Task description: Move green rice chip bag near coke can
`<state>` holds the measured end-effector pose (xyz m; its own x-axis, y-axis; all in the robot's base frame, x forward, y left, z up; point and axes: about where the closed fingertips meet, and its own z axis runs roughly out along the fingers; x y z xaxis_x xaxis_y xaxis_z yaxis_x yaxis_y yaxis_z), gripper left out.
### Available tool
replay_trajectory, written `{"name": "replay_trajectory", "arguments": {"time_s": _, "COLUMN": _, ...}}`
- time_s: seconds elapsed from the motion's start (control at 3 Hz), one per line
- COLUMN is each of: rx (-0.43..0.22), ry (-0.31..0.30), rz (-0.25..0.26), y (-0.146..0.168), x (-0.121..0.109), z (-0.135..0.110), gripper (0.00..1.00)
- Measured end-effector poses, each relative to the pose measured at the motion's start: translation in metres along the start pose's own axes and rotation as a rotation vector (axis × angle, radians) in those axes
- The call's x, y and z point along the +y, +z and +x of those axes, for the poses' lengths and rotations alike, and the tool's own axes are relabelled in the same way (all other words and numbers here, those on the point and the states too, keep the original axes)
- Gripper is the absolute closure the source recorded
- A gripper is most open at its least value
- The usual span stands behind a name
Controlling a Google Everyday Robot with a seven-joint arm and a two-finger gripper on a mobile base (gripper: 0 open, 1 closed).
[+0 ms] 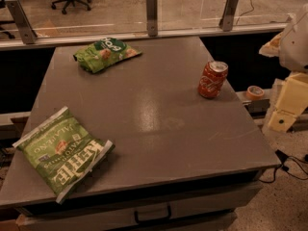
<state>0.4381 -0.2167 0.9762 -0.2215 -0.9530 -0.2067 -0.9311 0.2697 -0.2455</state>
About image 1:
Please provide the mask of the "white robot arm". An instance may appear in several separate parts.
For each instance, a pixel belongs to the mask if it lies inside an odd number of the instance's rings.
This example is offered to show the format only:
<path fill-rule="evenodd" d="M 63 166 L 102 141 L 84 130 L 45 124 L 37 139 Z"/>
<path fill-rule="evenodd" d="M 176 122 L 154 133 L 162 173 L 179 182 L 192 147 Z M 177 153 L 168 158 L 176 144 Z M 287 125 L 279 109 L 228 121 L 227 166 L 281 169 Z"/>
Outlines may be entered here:
<path fill-rule="evenodd" d="M 280 65 L 291 71 L 283 81 L 268 123 L 274 131 L 287 132 L 308 108 L 308 4 L 259 53 L 278 57 Z"/>

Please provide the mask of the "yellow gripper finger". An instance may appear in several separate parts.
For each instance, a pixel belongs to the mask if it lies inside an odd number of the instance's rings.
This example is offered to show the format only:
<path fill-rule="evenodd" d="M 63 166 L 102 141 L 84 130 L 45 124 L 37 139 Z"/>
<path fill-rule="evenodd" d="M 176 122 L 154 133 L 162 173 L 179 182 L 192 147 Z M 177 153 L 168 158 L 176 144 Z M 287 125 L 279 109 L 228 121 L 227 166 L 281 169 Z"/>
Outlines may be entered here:
<path fill-rule="evenodd" d="M 308 74 L 293 73 L 282 85 L 268 127 L 287 132 L 308 108 Z"/>

